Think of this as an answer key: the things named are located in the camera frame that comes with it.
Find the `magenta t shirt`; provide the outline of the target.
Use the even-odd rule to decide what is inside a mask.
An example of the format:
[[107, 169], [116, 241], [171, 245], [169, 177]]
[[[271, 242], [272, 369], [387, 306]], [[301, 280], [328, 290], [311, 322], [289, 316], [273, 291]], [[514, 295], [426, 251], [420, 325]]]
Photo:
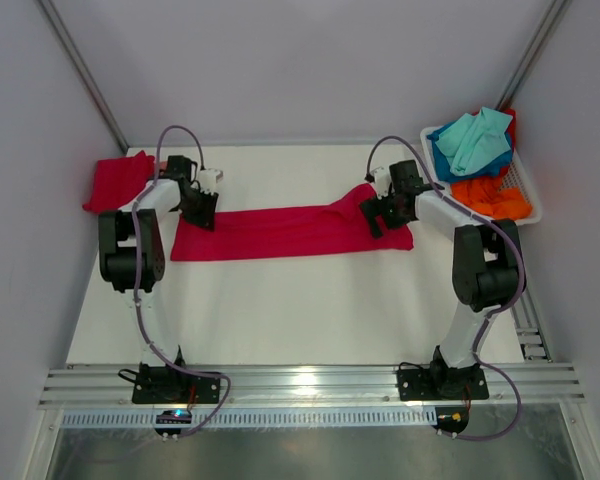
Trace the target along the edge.
[[360, 184], [326, 205], [220, 212], [212, 231], [180, 220], [170, 260], [212, 262], [307, 257], [376, 250], [410, 251], [408, 227], [380, 227], [375, 238], [360, 209], [375, 192]]

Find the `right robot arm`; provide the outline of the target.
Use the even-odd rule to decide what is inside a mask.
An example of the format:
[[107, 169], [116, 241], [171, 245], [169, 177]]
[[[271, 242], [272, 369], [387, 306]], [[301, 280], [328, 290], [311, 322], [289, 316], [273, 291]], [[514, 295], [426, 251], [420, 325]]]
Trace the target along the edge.
[[374, 194], [359, 208], [373, 238], [419, 221], [452, 242], [451, 281], [458, 300], [453, 320], [428, 364], [403, 362], [398, 366], [400, 399], [488, 398], [480, 352], [496, 315], [513, 303], [526, 285], [516, 223], [472, 216], [440, 187], [425, 182], [413, 160], [376, 168], [365, 179]]

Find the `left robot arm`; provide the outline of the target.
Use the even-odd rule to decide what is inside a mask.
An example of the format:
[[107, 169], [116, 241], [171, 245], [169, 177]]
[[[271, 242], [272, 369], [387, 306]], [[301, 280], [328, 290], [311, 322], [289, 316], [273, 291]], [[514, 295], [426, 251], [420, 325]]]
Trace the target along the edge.
[[122, 296], [140, 334], [138, 367], [118, 371], [133, 386], [134, 404], [219, 402], [219, 374], [187, 368], [166, 318], [160, 293], [166, 271], [160, 220], [176, 212], [185, 224], [213, 231], [222, 176], [220, 170], [171, 155], [135, 198], [98, 216], [101, 277]]

